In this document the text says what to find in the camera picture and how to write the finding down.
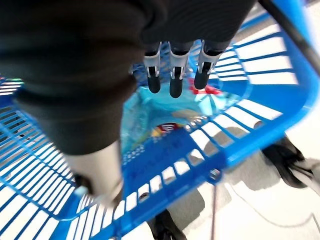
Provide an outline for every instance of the cable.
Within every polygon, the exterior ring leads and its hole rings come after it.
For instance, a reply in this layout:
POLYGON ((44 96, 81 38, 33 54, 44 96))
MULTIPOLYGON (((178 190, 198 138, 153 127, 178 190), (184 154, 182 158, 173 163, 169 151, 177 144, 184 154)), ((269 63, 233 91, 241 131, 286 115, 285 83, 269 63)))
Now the cable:
POLYGON ((272 224, 276 227, 279 227, 279 228, 285 228, 285 229, 288 229, 288 228, 297 228, 297 227, 302 227, 304 226, 305 224, 307 224, 311 219, 314 220, 314 223, 316 225, 316 228, 320 234, 320 226, 319 226, 319 223, 316 219, 316 216, 314 213, 311 213, 310 216, 304 220, 303 222, 301 223, 298 223, 298 224, 294 224, 294 225, 282 225, 282 224, 278 224, 278 223, 275 223, 273 221, 270 221, 269 219, 267 219, 265 216, 262 215, 262 213, 260 213, 254 206, 252 206, 246 199, 244 199, 239 193, 236 192, 236 190, 233 188, 233 186, 231 186, 231 189, 233 190, 233 192, 240 198, 242 199, 250 208, 252 208, 261 218, 263 218, 266 222, 268 222, 269 224, 272 224))

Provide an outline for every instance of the shopping basket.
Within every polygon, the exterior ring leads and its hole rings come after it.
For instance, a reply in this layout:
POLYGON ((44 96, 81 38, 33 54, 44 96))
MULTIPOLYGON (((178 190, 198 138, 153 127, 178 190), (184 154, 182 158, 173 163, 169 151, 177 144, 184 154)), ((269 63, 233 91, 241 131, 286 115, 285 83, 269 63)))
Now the shopping basket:
MULTIPOLYGON (((300 1, 284 2, 283 12, 309 40, 300 1)), ((198 41, 190 53, 191 72, 199 50, 198 41)), ((111 209, 75 194, 63 155, 13 104, 21 84, 20 79, 0 79, 2 240, 120 238, 203 182, 215 184, 224 169, 280 138, 318 94, 316 71, 277 24, 232 44, 209 84, 237 95, 238 102, 125 154, 124 197, 111 209)))

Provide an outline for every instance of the black shoe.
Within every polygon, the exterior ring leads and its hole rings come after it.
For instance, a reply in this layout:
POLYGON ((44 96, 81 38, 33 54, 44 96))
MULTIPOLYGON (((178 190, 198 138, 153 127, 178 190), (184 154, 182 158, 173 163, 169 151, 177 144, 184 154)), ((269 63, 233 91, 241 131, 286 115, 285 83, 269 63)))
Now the black shoe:
POLYGON ((301 151, 297 149, 285 135, 282 139, 262 150, 264 156, 273 163, 283 181, 290 187, 303 189, 307 186, 297 179, 290 166, 305 160, 301 151))
POLYGON ((147 221, 153 238, 157 240, 187 240, 185 234, 176 226, 166 209, 147 221))

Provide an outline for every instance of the black sleeve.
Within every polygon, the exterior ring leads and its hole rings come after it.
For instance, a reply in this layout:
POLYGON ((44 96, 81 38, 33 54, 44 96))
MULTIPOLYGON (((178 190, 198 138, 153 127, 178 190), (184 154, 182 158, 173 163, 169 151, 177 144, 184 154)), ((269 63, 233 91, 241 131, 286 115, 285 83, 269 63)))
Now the black sleeve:
POLYGON ((62 152, 98 151, 119 138, 140 33, 163 10, 152 0, 1 1, 0 72, 23 79, 17 104, 62 152))

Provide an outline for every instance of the basket handle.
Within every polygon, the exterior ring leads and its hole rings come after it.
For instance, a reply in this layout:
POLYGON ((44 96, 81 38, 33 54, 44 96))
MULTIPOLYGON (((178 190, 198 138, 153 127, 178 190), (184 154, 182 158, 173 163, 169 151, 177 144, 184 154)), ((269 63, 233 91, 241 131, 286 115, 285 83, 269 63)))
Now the basket handle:
POLYGON ((294 44, 298 47, 304 57, 309 61, 312 68, 320 77, 320 57, 315 49, 309 44, 306 38, 295 27, 295 25, 288 19, 288 17, 277 7, 271 0, 259 0, 261 6, 269 12, 269 14, 276 20, 276 22, 289 35, 294 44))

